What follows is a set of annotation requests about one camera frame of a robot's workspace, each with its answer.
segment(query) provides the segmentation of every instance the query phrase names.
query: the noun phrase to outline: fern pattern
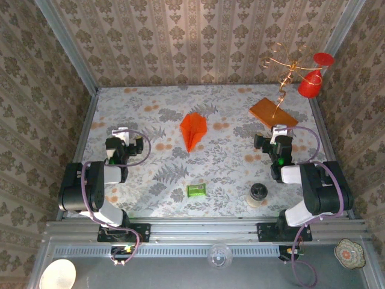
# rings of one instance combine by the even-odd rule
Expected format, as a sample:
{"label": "fern pattern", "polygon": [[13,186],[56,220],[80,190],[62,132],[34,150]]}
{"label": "fern pattern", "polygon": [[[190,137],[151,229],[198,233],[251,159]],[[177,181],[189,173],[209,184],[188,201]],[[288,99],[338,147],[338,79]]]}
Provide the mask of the fern pattern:
{"label": "fern pattern", "polygon": [[[264,97],[275,101],[275,85],[138,87],[129,93],[124,90],[100,90],[93,119],[98,126],[90,130],[83,160],[104,160],[105,140],[120,126],[150,138],[152,152],[146,162],[129,167],[124,184],[105,186],[107,199],[127,211],[129,217],[277,216],[282,209],[302,200],[301,186],[272,180],[269,156],[253,148],[256,133],[270,137],[271,132],[248,110]],[[283,109],[296,117],[301,126],[316,130],[309,103],[303,101],[294,87],[289,87],[288,93],[290,98],[284,102]],[[189,153],[180,123],[188,113],[194,112],[205,116],[208,131]],[[316,146],[313,136],[293,132],[294,162],[308,159]],[[142,160],[148,149],[144,142],[143,153],[130,157],[129,162]],[[384,151],[382,143],[376,152]],[[12,166],[20,173],[28,172],[32,185],[36,180],[42,181],[36,185],[44,185],[30,168],[18,166],[7,155],[0,157],[4,173]],[[322,148],[317,160],[325,160]],[[258,210],[251,209],[245,201],[256,182],[265,184],[269,191],[266,205]],[[187,197],[188,185],[202,183],[206,184],[205,197]],[[52,196],[58,190],[57,185],[50,186]],[[26,208],[15,209],[0,203],[1,216],[13,218],[16,226],[20,226],[20,218],[25,226],[39,226],[39,218],[27,213]]]}

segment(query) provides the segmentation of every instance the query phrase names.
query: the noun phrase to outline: clear plastic cup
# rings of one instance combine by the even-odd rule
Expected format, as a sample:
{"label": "clear plastic cup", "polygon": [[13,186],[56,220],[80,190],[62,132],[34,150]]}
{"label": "clear plastic cup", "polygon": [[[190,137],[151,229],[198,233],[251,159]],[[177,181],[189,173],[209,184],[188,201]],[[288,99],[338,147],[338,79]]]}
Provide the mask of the clear plastic cup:
{"label": "clear plastic cup", "polygon": [[212,245],[209,249],[207,259],[210,266],[216,269],[224,269],[231,265],[233,253],[226,244],[218,243]]}

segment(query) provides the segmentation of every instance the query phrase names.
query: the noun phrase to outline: damask wallpaper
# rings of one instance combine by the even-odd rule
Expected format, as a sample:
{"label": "damask wallpaper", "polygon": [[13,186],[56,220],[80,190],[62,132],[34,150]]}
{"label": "damask wallpaper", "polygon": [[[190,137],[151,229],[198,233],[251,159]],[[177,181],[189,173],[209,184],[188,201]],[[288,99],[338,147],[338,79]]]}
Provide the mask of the damask wallpaper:
{"label": "damask wallpaper", "polygon": [[121,87],[276,82],[260,66],[271,44],[323,50],[348,0],[53,3],[97,86]]}
{"label": "damask wallpaper", "polygon": [[90,95],[33,1],[0,1],[0,288],[24,288]]}
{"label": "damask wallpaper", "polygon": [[385,271],[385,1],[366,1],[318,97]]}

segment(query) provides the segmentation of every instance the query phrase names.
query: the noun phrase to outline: wooden board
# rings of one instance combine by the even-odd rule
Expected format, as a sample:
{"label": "wooden board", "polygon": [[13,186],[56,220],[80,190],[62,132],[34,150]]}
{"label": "wooden board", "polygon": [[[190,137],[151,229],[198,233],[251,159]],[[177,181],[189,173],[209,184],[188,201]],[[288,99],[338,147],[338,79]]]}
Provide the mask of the wooden board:
{"label": "wooden board", "polygon": [[271,129],[275,125],[296,126],[298,121],[290,114],[278,108],[276,115],[273,118],[276,104],[267,98],[263,98],[256,105],[250,108],[253,116],[258,118],[264,125]]}

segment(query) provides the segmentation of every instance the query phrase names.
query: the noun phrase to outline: purple cable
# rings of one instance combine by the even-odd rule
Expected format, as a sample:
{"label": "purple cable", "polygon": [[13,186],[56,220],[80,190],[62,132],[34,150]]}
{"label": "purple cable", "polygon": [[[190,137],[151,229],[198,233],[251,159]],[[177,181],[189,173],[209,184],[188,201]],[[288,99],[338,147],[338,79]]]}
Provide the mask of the purple cable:
{"label": "purple cable", "polygon": [[[292,267],[292,269],[293,269],[293,274],[294,274],[295,278],[297,279],[298,283],[300,283],[301,286],[306,287],[306,288],[314,288],[314,287],[317,285],[317,283],[318,283],[318,277],[317,277],[317,272],[316,272],[315,268],[314,268],[312,265],[310,265],[309,263],[307,263],[307,262],[305,262],[305,261],[296,261],[296,260],[294,260],[295,246],[296,246],[296,244],[297,244],[298,238],[300,237],[300,234],[301,234],[302,230],[303,230],[307,225],[312,224],[312,223],[316,223],[316,222],[318,222],[318,221],[322,221],[323,219],[333,219],[333,218],[337,218],[337,217],[340,217],[340,216],[342,215],[342,213],[343,213],[343,196],[342,196],[341,188],[339,187],[339,184],[338,184],[338,182],[337,182],[336,177],[335,177],[334,174],[331,172],[331,170],[330,170],[327,166],[325,166],[324,164],[320,163],[319,161],[314,161],[313,163],[314,163],[314,164],[317,164],[317,165],[319,165],[319,166],[321,166],[322,168],[324,168],[325,171],[329,174],[331,180],[333,181],[333,184],[334,184],[334,186],[336,187],[337,194],[338,194],[339,210],[338,210],[338,212],[337,212],[336,214],[334,214],[334,215],[331,215],[331,216],[322,216],[322,217],[319,216],[319,217],[315,217],[314,219],[308,221],[307,223],[305,223],[305,224],[303,224],[303,225],[301,226],[301,228],[298,230],[298,232],[297,232],[297,234],[296,234],[296,236],[295,236],[295,239],[294,239],[294,242],[293,242],[293,246],[292,246],[292,251],[291,251],[291,252],[292,252],[292,255],[291,255],[291,267]],[[298,275],[297,275],[297,273],[296,273],[296,271],[295,271],[295,263],[301,263],[301,264],[304,264],[304,265],[308,266],[308,267],[311,269],[311,271],[313,272],[313,274],[314,274],[314,276],[315,276],[315,280],[314,280],[314,283],[313,283],[313,284],[311,284],[311,285],[306,285],[306,284],[304,284],[304,283],[302,283],[302,282],[300,281],[300,279],[299,279],[299,277],[298,277]]]}
{"label": "purple cable", "polygon": [[284,130],[287,130],[287,129],[297,129],[297,128],[303,129],[305,131],[309,131],[311,134],[313,134],[315,136],[315,138],[317,140],[317,149],[316,149],[315,153],[313,154],[313,156],[311,158],[309,158],[307,161],[302,162],[302,163],[308,163],[309,161],[313,160],[318,155],[319,148],[321,147],[321,142],[319,141],[319,137],[315,133],[315,131],[310,129],[310,128],[305,128],[304,126],[290,126],[288,128],[277,129],[276,131],[284,131]]}
{"label": "purple cable", "polygon": [[[143,162],[145,162],[148,159],[148,157],[150,156],[150,153],[151,153],[151,142],[150,142],[150,139],[146,135],[142,134],[141,132],[133,131],[131,129],[124,129],[124,130],[118,131],[118,132],[131,132],[131,133],[134,133],[134,134],[141,135],[142,137],[144,137],[147,140],[147,142],[149,144],[149,152],[147,153],[146,157],[143,160],[141,160],[141,161],[139,161],[139,162],[137,162],[135,164],[109,164],[109,165],[105,165],[105,166],[110,166],[110,167],[133,167],[133,166],[137,166],[137,165],[142,164]],[[115,230],[119,230],[119,231],[131,232],[131,233],[133,233],[135,235],[135,238],[136,238],[135,249],[134,249],[133,253],[130,255],[130,257],[128,257],[127,259],[124,260],[124,262],[122,262],[122,264],[124,265],[125,263],[130,261],[132,259],[132,257],[134,257],[134,255],[137,253],[138,248],[139,248],[139,244],[140,244],[140,236],[139,236],[138,232],[133,230],[133,229],[114,227],[114,226],[111,226],[110,224],[107,224],[107,223],[105,223],[103,221],[100,221],[97,218],[95,218],[94,213],[92,212],[92,209],[90,207],[90,204],[88,203],[87,194],[85,192],[85,170],[86,170],[87,166],[90,163],[92,163],[92,162],[91,161],[86,161],[84,163],[84,165],[82,167],[82,170],[81,170],[81,178],[80,178],[83,202],[85,204],[85,207],[86,207],[88,213],[90,214],[90,219],[92,221],[94,221],[95,223],[107,226],[107,227],[109,227],[111,229],[115,229]]]}

